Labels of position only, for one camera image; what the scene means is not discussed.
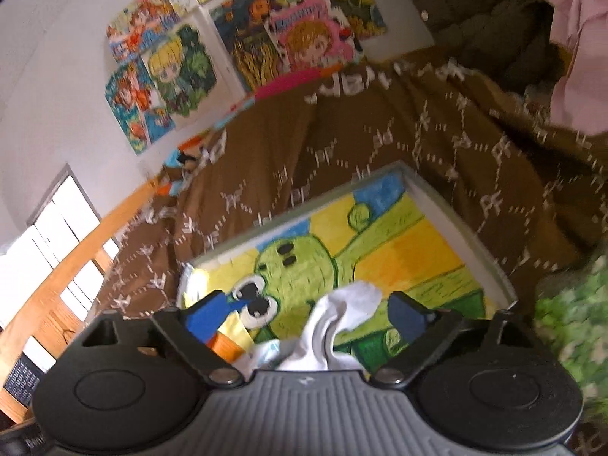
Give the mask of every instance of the window frame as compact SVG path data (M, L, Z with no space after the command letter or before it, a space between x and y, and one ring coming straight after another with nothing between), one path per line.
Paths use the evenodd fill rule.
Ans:
M44 196L42 197L41 201L38 203L38 205L34 209L34 212L32 213L32 215L29 218L27 218L27 221L25 223L27 224L28 228L30 226L34 226L36 220L40 217L40 214L42 213L42 211L44 211L44 209L52 202L53 197L57 193L57 190L59 190L59 187L69 177L72 177L72 180L76 184L76 187L78 187L78 190L80 191L80 193L84 197L84 200L89 205L90 210L92 210L93 214L95 214L95 216L97 217L97 219L99 221L101 221L101 219L102 219L101 216L97 212L97 209L95 209L95 206L93 205L93 203L90 201L89 196L85 192L84 188L82 188L82 185L80 185L80 182L78 181L78 179L74 175L74 171L72 171L72 168L70 168L70 165L66 164L65 166L63 166L63 168L59 172L59 174L53 179L53 181L51 182L51 185L46 190L46 192L44 192ZM111 238L111 240L113 240L114 243L116 244L116 246L118 248L120 248L120 243L118 242L118 240L117 240L117 238L115 236L113 236Z

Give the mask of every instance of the pink cloth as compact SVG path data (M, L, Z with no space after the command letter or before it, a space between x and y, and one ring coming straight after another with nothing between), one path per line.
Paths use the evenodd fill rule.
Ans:
M551 41L573 53L555 86L551 121L587 135L608 131L608 0L547 0Z

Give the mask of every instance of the white wall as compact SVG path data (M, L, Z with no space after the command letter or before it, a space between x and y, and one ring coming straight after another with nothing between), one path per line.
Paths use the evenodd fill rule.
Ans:
M135 156L114 119L104 96L116 69L105 28L130 1L0 4L0 198L17 228L25 228L66 163L104 216L201 129L171 132ZM368 56L387 59L432 44L411 0L378 5L389 31L366 43Z
M21 231L17 228L4 201L0 199L0 255L15 241Z

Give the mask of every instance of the patterned blanket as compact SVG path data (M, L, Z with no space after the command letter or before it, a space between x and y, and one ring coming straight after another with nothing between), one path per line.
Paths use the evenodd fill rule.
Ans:
M434 54L317 78L181 146L126 229L92 312L135 318L165 307L193 257L399 160L454 207L531 312L538 280L608 231L608 136L550 126Z

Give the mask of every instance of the orange cartoon character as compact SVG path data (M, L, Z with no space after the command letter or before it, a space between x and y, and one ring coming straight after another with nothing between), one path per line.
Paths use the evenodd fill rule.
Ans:
M132 66L129 67L123 77L118 79L114 103L132 109L137 106L139 111L146 111L150 108L151 93L147 89L140 89L137 72Z
M280 2L271 0L254 0L249 6L249 28L254 29L264 24L272 10L281 10Z
M159 13L159 8L148 0L143 1L132 13L129 25L130 35L127 39L127 47L130 51L135 53L139 51L146 32L162 33Z

